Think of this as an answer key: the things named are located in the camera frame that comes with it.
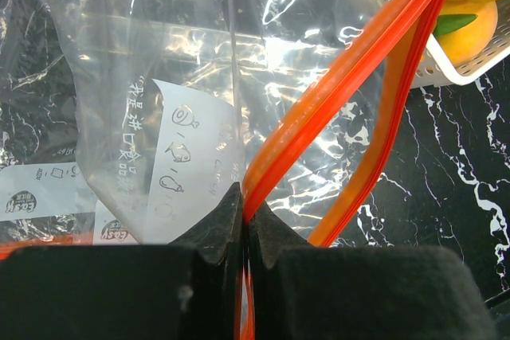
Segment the orange zipper seal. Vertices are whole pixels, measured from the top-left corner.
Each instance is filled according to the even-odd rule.
[[[247,224],[335,113],[383,61],[432,0],[390,0],[328,73],[296,101],[251,162],[243,181]]]
[[[346,188],[308,238],[311,244],[330,246],[378,181],[390,157],[410,86],[444,1],[433,0],[420,17],[418,27],[410,29],[388,56],[372,142]]]
[[[20,248],[32,246],[70,246],[71,244],[92,244],[93,233],[69,234],[52,236],[50,240],[33,238],[28,240],[20,240],[18,242],[0,243],[0,260],[7,258],[13,251]]]
[[[345,71],[342,72],[341,65],[346,64],[346,62],[352,62],[346,60],[346,53],[342,53],[333,62],[328,74],[324,76],[324,78],[321,79],[318,83],[313,84],[301,96],[294,107],[291,108],[289,113],[282,119],[278,128],[265,141],[265,144],[259,151],[258,155],[252,161],[245,176],[245,181],[243,182],[243,194],[245,197],[244,220],[246,224],[249,223],[257,209],[260,207],[261,203],[265,200],[267,195],[269,195],[270,191],[279,182],[281,177],[284,176],[285,172],[288,171],[290,166],[292,166],[292,164],[297,160],[297,158],[299,158],[299,156],[313,141],[313,139],[320,133],[326,123],[328,123],[333,115],[347,102],[352,93],[355,92],[355,90],[364,82],[364,80],[377,67],[377,65],[389,53],[389,51],[391,51],[388,57],[388,69],[390,71],[388,74],[385,73],[384,83],[386,87],[384,88],[386,90],[383,89],[380,105],[384,105],[385,107],[386,105],[383,103],[385,100],[395,100],[396,102],[394,103],[393,108],[388,109],[391,110],[391,113],[384,113],[384,108],[379,109],[379,119],[375,128],[374,139],[372,140],[372,142],[374,142],[379,136],[381,136],[381,139],[386,137],[382,144],[382,150],[378,151],[378,148],[374,147],[371,143],[372,149],[370,155],[369,146],[367,153],[363,156],[363,160],[359,165],[359,169],[362,170],[363,168],[367,168],[368,171],[356,171],[356,173],[353,175],[354,178],[356,174],[361,174],[358,176],[360,178],[359,182],[356,182],[361,185],[361,187],[358,185],[359,191],[356,192],[356,188],[354,186],[351,187],[354,190],[347,190],[353,181],[352,178],[349,181],[347,188],[340,194],[337,202],[332,206],[330,211],[316,227],[308,240],[315,245],[331,245],[331,243],[335,240],[341,230],[345,227],[345,225],[347,225],[349,220],[357,211],[358,206],[363,203],[364,199],[367,197],[367,195],[370,193],[370,190],[379,179],[379,175],[390,155],[391,147],[393,146],[396,134],[398,132],[398,125],[400,124],[400,120],[402,118],[403,108],[406,103],[410,85],[412,84],[414,74],[419,65],[422,53],[426,47],[428,37],[434,28],[435,21],[445,0],[407,0],[407,4],[411,4],[411,7],[406,7],[405,3],[403,3],[405,1],[406,0],[389,1],[388,3],[390,4],[387,3],[379,11],[379,13],[365,29],[364,34],[359,37],[353,44],[352,48],[360,51],[359,55],[355,55],[355,59],[359,61],[362,59],[368,61],[368,63],[363,63],[365,66],[360,66],[358,63],[357,66],[354,64],[349,68],[349,72],[347,74],[351,76],[348,77],[348,81],[358,81],[356,83],[357,87],[355,87],[354,91],[352,91],[352,88],[356,86],[356,84],[349,83],[345,78],[342,78],[345,75]],[[391,22],[388,23],[386,18],[388,14],[391,14],[388,8],[397,6],[399,6],[399,8],[398,12],[395,13],[395,17],[397,16],[396,14],[398,14],[400,17],[398,20],[395,19],[397,25]],[[402,18],[403,14],[408,17],[408,23],[406,23],[405,18]],[[371,35],[373,33],[381,33],[380,28],[379,31],[377,28],[377,24],[381,21],[385,22],[383,23],[385,25],[383,28],[396,29],[395,31],[392,30],[391,32],[399,32],[398,27],[400,28],[400,31],[404,32],[398,34],[398,39],[391,39],[387,36],[387,34],[386,36],[381,34],[375,39],[371,39]],[[377,51],[374,52],[373,48],[372,50],[368,49],[367,46],[374,46],[367,45],[370,44],[371,41],[374,45],[382,44],[382,46],[377,46],[376,49],[381,49],[384,53]],[[408,54],[406,57],[404,57],[402,53],[406,52],[408,52]],[[367,56],[370,56],[372,53],[373,57],[369,57],[371,60],[368,60]],[[359,70],[361,73],[358,76],[353,76],[351,72],[355,70]],[[334,87],[334,89],[331,89],[332,82],[335,80],[337,80],[338,84]],[[392,84],[398,84],[398,87],[391,86]],[[320,92],[321,89],[317,89],[322,87],[325,87],[328,90]],[[341,88],[348,88],[348,90],[341,92]],[[333,96],[342,96],[343,98],[336,104],[330,100],[324,100],[324,98],[320,98],[324,95],[324,93],[327,92],[331,93],[328,96],[329,99],[331,99]],[[321,101],[318,103],[319,107],[316,107],[315,110],[313,105],[307,105],[307,102],[313,100],[314,94],[315,97],[317,97],[316,100]],[[334,108],[333,105],[338,107],[333,109],[332,113],[329,109],[327,111],[324,110],[325,106]],[[309,129],[309,124],[314,120],[317,109],[320,109],[320,111],[324,113],[328,112],[328,115],[322,119],[315,118],[316,123],[320,122],[324,123],[324,125],[321,125],[319,128],[313,131],[310,129],[311,131],[308,131],[306,135],[299,136],[296,133],[296,130],[299,132],[299,129],[302,129],[305,126],[307,129]],[[304,114],[302,119],[299,119],[300,113]],[[383,129],[383,127],[385,126],[384,123],[387,119],[390,120],[390,124],[388,125],[389,129],[386,131],[386,129]],[[284,161],[283,163],[278,163],[281,162],[281,155],[283,153],[287,155],[291,154],[292,158],[290,158],[290,160]],[[273,172],[273,174],[268,174],[270,173],[269,170],[272,169],[272,166],[276,165],[279,165],[278,171]],[[344,197],[346,197],[346,193],[350,192],[352,192],[354,195],[357,195],[357,197],[352,198],[354,201],[351,202],[347,209],[342,209],[342,200]],[[251,294],[251,283],[249,278],[246,278],[246,283],[247,292],[249,294],[249,301],[251,303],[249,303],[247,323],[241,332],[241,340],[253,340],[255,339],[253,321],[253,297]]]

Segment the white basket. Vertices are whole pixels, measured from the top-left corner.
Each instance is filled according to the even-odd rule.
[[[412,88],[472,83],[510,54],[510,0],[497,3],[499,21],[487,47],[469,63],[453,67],[434,36],[429,37],[425,60],[420,63]]]

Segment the plastic bag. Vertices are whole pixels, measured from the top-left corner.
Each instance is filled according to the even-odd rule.
[[[0,0],[0,68],[0,258],[28,244],[92,242],[73,77],[45,0]]]
[[[355,170],[380,173],[384,156],[366,155],[372,132],[388,119],[379,135],[391,143],[406,53],[425,45],[413,31],[432,0],[50,2],[77,89],[80,167],[138,240],[168,242],[242,178],[245,160],[246,218],[277,186],[268,203],[304,236]],[[373,179],[362,181],[350,213]]]
[[[243,175],[244,157],[254,156],[379,7],[378,0],[349,2],[350,12],[344,6],[332,13],[331,0],[264,1],[51,1],[77,89],[77,160],[137,239],[170,241],[210,211]],[[304,12],[309,16],[299,20]],[[271,196],[277,213],[292,214],[286,221],[293,226],[311,202],[316,208],[338,194],[345,169],[363,154],[382,69]],[[317,186],[314,196],[293,191]]]
[[[311,180],[305,185],[308,188],[306,190],[292,188],[286,206],[296,211],[297,227],[308,231],[307,234],[310,235],[306,237],[311,243],[330,245],[377,182],[402,118],[407,92],[444,0],[379,1],[380,10],[376,14],[368,14],[366,19],[359,18],[359,23],[363,25],[359,27],[356,25],[356,29],[363,32],[351,45],[346,45],[348,49],[338,55],[324,75],[308,87],[293,104],[252,161],[243,187],[246,221],[255,214],[272,188],[280,185],[282,178],[289,177],[292,169],[296,167],[292,165],[294,162],[297,161],[296,164],[299,164],[300,161],[309,162],[309,159],[317,158],[317,155],[307,157],[307,153],[313,148],[308,147],[310,143],[314,142],[314,138],[324,127],[327,130],[332,122],[335,122],[337,119],[335,114],[340,108],[340,114],[345,112],[345,107],[350,105],[351,95],[365,79],[369,81],[373,77],[372,71],[386,58],[386,67],[379,79],[382,83],[381,102],[378,110],[374,112],[376,117],[373,136],[367,140],[360,162],[350,166],[351,159],[355,156],[346,152],[342,159],[345,159],[349,166],[336,168],[343,172],[346,180],[340,196],[331,198],[330,206],[325,209],[324,204],[321,205],[322,201],[317,201],[319,198],[315,199],[318,182],[316,171],[312,170],[309,173]],[[355,6],[362,4],[363,8],[368,10],[367,2],[370,3],[370,0],[343,0],[341,5],[348,9],[350,3]],[[298,4],[298,0],[293,0],[289,6],[284,7],[278,18],[283,18],[295,4]],[[310,0],[309,4],[316,7],[317,3]],[[316,15],[315,12],[304,14]],[[319,166],[327,164],[328,160],[318,162]],[[305,196],[304,200],[308,204],[305,213],[302,213],[301,206],[295,203],[296,196],[300,195]]]
[[[77,89],[76,159],[88,184],[137,240],[173,240],[241,173],[227,0],[50,6]]]

